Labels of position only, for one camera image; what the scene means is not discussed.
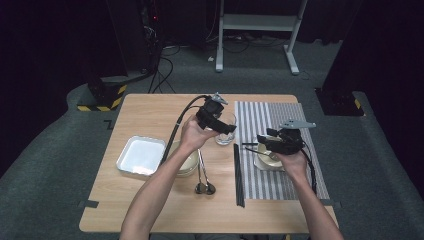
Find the striped woven placemat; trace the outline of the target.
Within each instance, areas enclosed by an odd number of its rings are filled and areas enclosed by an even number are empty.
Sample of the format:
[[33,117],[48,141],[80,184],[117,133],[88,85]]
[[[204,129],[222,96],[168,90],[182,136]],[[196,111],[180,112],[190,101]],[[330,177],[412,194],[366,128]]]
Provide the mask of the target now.
[[242,182],[246,199],[297,200],[292,181],[284,171],[260,170],[254,165],[257,146],[241,143],[257,141],[257,135],[265,135],[267,128],[278,130],[286,120],[306,121],[300,103],[235,102],[237,118],[236,140],[239,145]]

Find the bundle of black chopsticks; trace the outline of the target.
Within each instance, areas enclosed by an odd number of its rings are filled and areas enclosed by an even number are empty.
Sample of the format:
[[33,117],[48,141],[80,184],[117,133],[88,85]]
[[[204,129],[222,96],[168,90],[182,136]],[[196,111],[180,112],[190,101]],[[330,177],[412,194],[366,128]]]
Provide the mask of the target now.
[[242,182],[242,172],[241,172],[241,162],[240,162],[240,153],[239,146],[234,143],[234,170],[235,170],[235,187],[236,187],[236,204],[239,207],[245,207],[245,198],[244,198],[244,189]]

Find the person's left hand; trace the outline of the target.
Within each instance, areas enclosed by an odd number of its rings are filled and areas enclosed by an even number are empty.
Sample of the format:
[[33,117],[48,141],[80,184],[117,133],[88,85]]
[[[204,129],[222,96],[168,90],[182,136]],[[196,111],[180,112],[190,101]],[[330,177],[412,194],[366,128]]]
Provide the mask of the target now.
[[208,139],[217,135],[218,133],[214,130],[202,129],[198,125],[197,117],[191,115],[183,125],[180,148],[186,153],[191,153],[201,148]]

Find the dark equipment rack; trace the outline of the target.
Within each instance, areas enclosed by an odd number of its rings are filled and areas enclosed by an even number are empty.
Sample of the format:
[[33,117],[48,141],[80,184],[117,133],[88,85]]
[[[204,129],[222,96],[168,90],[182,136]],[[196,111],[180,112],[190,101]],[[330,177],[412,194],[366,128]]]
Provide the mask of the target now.
[[156,4],[156,0],[140,0],[140,4],[140,15],[150,57],[151,71],[155,72],[159,65],[163,47],[162,28],[159,21],[158,6]]

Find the dark curtain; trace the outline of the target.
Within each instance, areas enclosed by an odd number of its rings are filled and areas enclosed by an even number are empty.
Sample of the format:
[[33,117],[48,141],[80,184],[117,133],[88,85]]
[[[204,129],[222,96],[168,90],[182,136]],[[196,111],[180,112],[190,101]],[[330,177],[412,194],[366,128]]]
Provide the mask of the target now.
[[67,109],[66,95],[117,70],[110,0],[0,0],[0,176]]
[[424,199],[424,0],[361,0],[322,90],[366,94]]

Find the black yellow striped base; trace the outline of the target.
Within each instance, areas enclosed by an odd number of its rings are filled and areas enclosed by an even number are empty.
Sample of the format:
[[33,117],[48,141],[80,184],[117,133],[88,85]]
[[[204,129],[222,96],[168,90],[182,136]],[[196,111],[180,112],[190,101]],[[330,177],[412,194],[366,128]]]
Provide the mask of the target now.
[[121,103],[126,88],[126,84],[109,84],[101,80],[88,83],[77,102],[77,109],[84,112],[114,111]]

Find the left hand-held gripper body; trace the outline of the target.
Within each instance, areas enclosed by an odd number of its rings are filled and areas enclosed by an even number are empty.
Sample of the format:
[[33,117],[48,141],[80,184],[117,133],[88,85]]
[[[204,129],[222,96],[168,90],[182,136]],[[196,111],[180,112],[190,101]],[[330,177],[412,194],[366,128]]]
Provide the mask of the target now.
[[227,105],[228,102],[224,100],[219,93],[215,93],[212,96],[207,96],[205,98],[205,103],[201,106],[196,113],[198,119],[198,125],[205,129],[209,127],[209,124],[213,121],[219,120],[215,119],[213,114],[221,113],[224,110],[224,105]]

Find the black base yellow mark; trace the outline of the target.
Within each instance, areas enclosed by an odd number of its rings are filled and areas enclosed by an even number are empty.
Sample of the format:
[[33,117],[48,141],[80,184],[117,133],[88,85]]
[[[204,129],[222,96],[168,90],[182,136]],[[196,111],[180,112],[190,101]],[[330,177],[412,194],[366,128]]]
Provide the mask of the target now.
[[363,116],[364,111],[352,93],[339,94],[316,88],[315,94],[325,115],[331,116]]

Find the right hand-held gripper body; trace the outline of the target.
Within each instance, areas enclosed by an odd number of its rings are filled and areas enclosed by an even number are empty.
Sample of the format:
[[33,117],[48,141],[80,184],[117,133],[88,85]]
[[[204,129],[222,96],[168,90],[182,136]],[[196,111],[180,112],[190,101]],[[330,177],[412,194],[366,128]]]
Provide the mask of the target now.
[[304,147],[304,140],[301,136],[300,130],[302,128],[315,128],[315,123],[306,121],[289,119],[280,125],[279,138],[282,142],[267,142],[266,148],[272,152],[284,155],[292,155]]

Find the person's right hand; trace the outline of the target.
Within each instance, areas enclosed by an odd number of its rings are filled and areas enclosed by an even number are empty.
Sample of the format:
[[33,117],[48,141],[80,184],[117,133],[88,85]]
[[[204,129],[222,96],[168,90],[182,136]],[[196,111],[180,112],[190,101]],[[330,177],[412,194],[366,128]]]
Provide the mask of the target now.
[[282,162],[283,168],[293,182],[307,180],[307,161],[301,152],[292,155],[277,153],[276,156]]

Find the clear drinking glass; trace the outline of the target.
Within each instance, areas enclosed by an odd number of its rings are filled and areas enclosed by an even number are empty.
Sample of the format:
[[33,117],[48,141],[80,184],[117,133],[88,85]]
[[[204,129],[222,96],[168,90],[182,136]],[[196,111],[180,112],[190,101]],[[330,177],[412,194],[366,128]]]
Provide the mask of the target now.
[[[223,113],[219,120],[221,122],[226,123],[227,125],[235,125],[236,124],[236,116],[233,113],[227,112]],[[219,145],[225,146],[230,144],[235,139],[235,133],[230,132],[228,134],[221,133],[215,137],[215,142]]]

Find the white metal stand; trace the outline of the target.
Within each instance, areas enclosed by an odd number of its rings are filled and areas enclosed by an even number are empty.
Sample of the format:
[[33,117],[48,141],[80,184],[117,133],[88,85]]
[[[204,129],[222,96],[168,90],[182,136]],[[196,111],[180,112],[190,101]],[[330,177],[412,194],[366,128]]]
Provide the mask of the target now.
[[224,45],[223,37],[225,30],[251,30],[251,31],[276,31],[290,32],[290,40],[283,46],[290,71],[293,75],[299,75],[300,70],[296,63],[293,48],[303,20],[303,15],[308,0],[301,0],[296,15],[252,15],[252,14],[228,14],[225,12],[225,0],[221,0],[219,10],[218,45],[215,59],[215,71],[222,72],[224,69]]

